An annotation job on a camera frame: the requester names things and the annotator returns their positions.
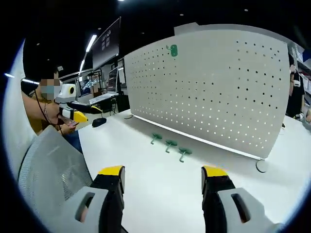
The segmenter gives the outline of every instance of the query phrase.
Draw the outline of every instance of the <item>green hook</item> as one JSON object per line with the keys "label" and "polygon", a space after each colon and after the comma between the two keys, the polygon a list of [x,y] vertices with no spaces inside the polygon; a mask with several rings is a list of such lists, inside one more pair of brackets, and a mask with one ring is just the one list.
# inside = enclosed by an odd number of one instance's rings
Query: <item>green hook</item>
{"label": "green hook", "polygon": [[177,142],[176,142],[176,141],[173,141],[173,140],[166,140],[165,142],[166,142],[166,144],[168,144],[168,146],[167,146],[167,148],[166,148],[166,150],[165,150],[166,153],[170,153],[170,152],[168,151],[168,149],[170,148],[170,146],[173,146],[173,147],[177,146]]}
{"label": "green hook", "polygon": [[182,158],[184,157],[184,155],[185,155],[185,154],[192,154],[192,150],[187,149],[187,148],[182,148],[182,147],[180,147],[179,150],[180,150],[180,152],[182,153],[182,155],[181,155],[179,161],[183,163],[184,161],[182,160]]}
{"label": "green hook", "polygon": [[154,144],[154,141],[156,139],[162,139],[162,135],[158,134],[158,133],[152,133],[152,135],[154,136],[154,138],[152,139],[151,141],[151,144],[153,145]]}

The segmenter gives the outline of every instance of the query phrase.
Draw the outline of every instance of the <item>computer mouse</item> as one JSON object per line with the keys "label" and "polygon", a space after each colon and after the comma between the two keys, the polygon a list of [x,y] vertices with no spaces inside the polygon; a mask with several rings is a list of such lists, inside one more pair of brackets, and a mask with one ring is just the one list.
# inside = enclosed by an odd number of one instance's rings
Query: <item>computer mouse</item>
{"label": "computer mouse", "polygon": [[98,126],[101,126],[102,124],[105,124],[106,121],[107,121],[106,118],[97,118],[97,119],[93,120],[92,126],[93,126],[94,128],[96,128],[96,127],[98,127]]}

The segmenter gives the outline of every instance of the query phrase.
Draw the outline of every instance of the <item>pegboard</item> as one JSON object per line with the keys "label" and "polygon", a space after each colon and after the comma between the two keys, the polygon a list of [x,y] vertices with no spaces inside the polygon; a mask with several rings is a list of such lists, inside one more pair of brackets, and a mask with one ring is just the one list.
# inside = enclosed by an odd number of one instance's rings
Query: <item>pegboard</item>
{"label": "pegboard", "polygon": [[289,95],[285,43],[258,33],[201,31],[157,41],[124,61],[133,114],[268,157]]}

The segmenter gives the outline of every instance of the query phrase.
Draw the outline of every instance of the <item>fluorescent light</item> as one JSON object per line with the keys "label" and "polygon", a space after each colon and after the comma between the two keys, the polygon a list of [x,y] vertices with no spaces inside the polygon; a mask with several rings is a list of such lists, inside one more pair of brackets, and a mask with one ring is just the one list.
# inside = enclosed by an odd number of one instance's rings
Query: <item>fluorescent light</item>
{"label": "fluorescent light", "polygon": [[7,74],[7,73],[4,73],[4,75],[6,76],[6,77],[9,77],[9,78],[15,78],[13,75],[11,75],[11,74]]}
{"label": "fluorescent light", "polygon": [[39,85],[38,82],[34,82],[34,81],[31,81],[31,80],[28,80],[28,79],[22,79],[22,81],[27,82],[27,83],[32,83],[32,84],[37,84],[37,85]]}
{"label": "fluorescent light", "polygon": [[92,47],[92,45],[93,45],[94,40],[96,39],[96,37],[97,37],[97,35],[93,35],[93,36],[92,36],[92,38],[91,38],[91,40],[89,41],[88,46],[87,46],[87,48],[86,48],[86,52],[89,52],[89,50],[91,49],[91,47]]}
{"label": "fluorescent light", "polygon": [[85,60],[83,60],[83,61],[81,62],[81,65],[80,65],[80,72],[81,72],[81,70],[82,70],[82,68],[83,68],[83,66],[84,66],[84,62],[85,62]]}

